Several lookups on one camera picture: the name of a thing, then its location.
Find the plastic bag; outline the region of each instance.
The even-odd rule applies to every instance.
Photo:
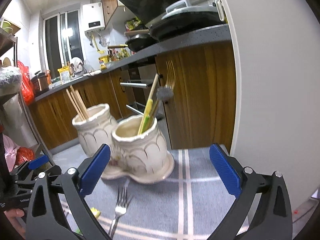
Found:
[[[35,99],[35,95],[33,93],[33,86],[29,76],[29,68],[25,67],[23,63],[19,60],[18,60],[18,68],[20,68],[22,72],[21,91],[22,91],[23,99],[26,105],[28,106]]]
[[[20,147],[17,151],[16,165],[21,165],[25,161],[32,161],[36,158],[34,152],[28,148]]]
[[[5,161],[7,162],[9,171],[12,171],[16,163],[16,155],[20,146],[17,145],[14,141],[12,141],[10,137],[4,134],[2,135],[3,135],[3,143],[4,143],[4,150],[5,150],[5,154],[4,154]]]
[[[15,95],[9,99],[4,105],[4,114],[1,114],[1,121],[3,125],[8,129],[13,127],[15,129],[21,128],[23,124],[22,109],[19,104],[19,96]]]
[[[0,68],[0,96],[14,94],[20,91],[22,73],[17,67]]]

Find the water heater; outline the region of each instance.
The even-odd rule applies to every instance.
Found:
[[[83,29],[85,32],[105,28],[102,3],[90,3],[82,6]]]

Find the blue plaid tablecloth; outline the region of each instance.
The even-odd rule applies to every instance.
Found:
[[[93,193],[85,198],[90,208],[101,211],[98,221],[108,231],[114,218],[118,186],[127,185],[133,200],[118,223],[115,240],[207,239],[228,212],[235,197],[228,194],[211,164],[209,148],[170,152],[175,167],[164,181],[142,185],[129,178],[100,179]],[[63,152],[54,156],[63,172],[77,167],[86,158],[80,145],[68,154],[67,158]],[[71,228],[76,230],[64,195],[60,199],[69,213]],[[240,232],[247,228],[246,219]]]

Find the sliding glass door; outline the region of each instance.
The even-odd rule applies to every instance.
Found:
[[[44,55],[51,78],[59,76],[58,69],[72,58],[84,61],[82,52],[79,10],[57,14],[44,20]]]

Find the white ceramic jar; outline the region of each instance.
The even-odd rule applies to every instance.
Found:
[[[88,157],[92,157],[105,143],[112,144],[111,132],[118,125],[116,119],[110,114],[108,104],[100,104],[87,109],[89,119],[81,121],[76,115],[72,119],[72,125],[77,129],[79,142]]]
[[[144,133],[137,135],[142,116],[121,121],[112,132],[111,161],[134,175],[154,174],[162,169],[167,157],[167,144],[157,120]]]

